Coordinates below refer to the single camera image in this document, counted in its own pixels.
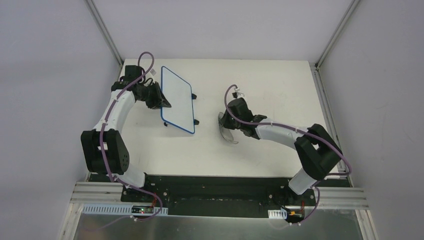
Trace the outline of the blue-framed small whiteboard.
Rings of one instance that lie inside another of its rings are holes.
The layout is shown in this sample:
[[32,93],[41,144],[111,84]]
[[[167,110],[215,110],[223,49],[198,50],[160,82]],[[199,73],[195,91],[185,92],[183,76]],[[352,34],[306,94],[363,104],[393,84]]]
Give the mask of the blue-framed small whiteboard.
[[166,66],[160,69],[161,90],[171,107],[162,107],[160,116],[167,125],[195,133],[192,86]]

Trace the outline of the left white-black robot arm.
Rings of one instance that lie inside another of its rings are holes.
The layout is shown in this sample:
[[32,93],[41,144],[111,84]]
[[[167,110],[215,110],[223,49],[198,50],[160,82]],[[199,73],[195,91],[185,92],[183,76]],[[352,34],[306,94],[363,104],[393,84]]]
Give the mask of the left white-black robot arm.
[[90,173],[121,180],[126,187],[135,186],[133,195],[140,202],[152,198],[153,189],[145,184],[145,174],[134,169],[121,136],[126,118],[137,101],[149,109],[171,108],[159,84],[146,77],[140,65],[127,65],[124,75],[111,87],[111,97],[100,121],[80,136],[86,167]]

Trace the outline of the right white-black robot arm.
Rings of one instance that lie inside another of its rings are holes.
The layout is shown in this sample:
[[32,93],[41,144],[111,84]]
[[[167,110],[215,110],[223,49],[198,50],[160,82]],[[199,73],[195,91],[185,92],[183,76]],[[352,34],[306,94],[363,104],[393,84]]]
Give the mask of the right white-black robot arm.
[[322,125],[296,128],[265,115],[254,115],[242,97],[230,101],[217,118],[221,135],[228,142],[234,141],[231,131],[240,130],[247,137],[272,141],[297,152],[301,169],[282,188],[284,200],[290,205],[302,201],[306,190],[329,176],[341,160],[341,150]]

